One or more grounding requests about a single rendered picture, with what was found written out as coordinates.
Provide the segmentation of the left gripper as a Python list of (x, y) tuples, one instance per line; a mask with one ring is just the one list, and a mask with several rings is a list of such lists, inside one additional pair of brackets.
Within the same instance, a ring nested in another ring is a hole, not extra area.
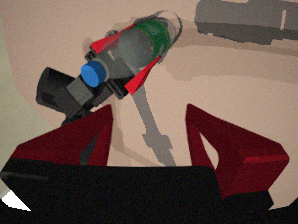
[[(110, 36), (109, 36), (110, 37)], [(103, 38), (96, 42), (93, 42), (89, 47), (91, 51), (89, 51), (85, 55), (85, 59), (89, 62), (92, 58), (94, 58), (101, 45), (109, 38)], [(106, 81), (106, 85), (110, 88), (110, 90), (114, 93), (114, 95), (119, 99), (123, 99), (128, 93), (134, 94), (145, 82), (147, 76), (149, 75), (152, 66), (158, 62), (158, 60), (162, 56), (158, 56), (154, 61), (152, 61), (149, 65), (147, 65), (142, 71), (140, 71), (136, 76), (132, 75), (127, 78), (120, 78), (120, 79), (109, 79)], [(151, 68), (151, 69), (150, 69)], [(150, 69), (150, 70), (149, 70)], [(149, 70), (149, 71), (148, 71)], [(148, 71), (148, 72), (147, 72)], [(135, 77), (134, 77), (135, 76)], [(143, 76), (145, 76), (143, 78)], [(133, 78), (134, 77), (134, 78)], [(133, 78), (133, 79), (132, 79)], [(141, 82), (142, 80), (142, 82)], [(127, 83), (127, 84), (126, 84)], [(126, 85), (125, 85), (126, 84)], [(125, 86), (124, 86), (125, 85)]]

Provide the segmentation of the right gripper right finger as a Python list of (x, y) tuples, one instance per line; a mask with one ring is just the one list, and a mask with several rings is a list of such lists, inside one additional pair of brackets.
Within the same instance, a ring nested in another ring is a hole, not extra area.
[[(185, 115), (192, 166), (216, 170), (222, 199), (232, 194), (268, 190), (289, 163), (278, 142), (187, 104)], [(214, 168), (200, 133), (218, 153)]]

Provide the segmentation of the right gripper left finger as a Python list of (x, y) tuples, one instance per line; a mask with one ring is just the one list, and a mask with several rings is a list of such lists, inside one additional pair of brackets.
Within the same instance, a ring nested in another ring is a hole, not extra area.
[(107, 104), (81, 119), (19, 144), (10, 158), (80, 165), (81, 152), (99, 133), (86, 165), (107, 166), (112, 127), (112, 107)]

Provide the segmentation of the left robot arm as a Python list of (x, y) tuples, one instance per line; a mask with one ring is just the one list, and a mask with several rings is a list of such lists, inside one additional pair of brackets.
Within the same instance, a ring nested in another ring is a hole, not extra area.
[[(67, 117), (61, 124), (63, 126), (91, 114), (92, 111), (90, 110), (93, 107), (99, 106), (112, 94), (113, 92), (105, 82), (97, 87), (91, 87), (84, 81), (81, 74), (75, 79), (72, 76), (46, 67), (37, 85), (36, 102), (57, 112), (64, 113)], [(98, 134), (81, 152), (80, 165), (87, 164), (94, 150)]]

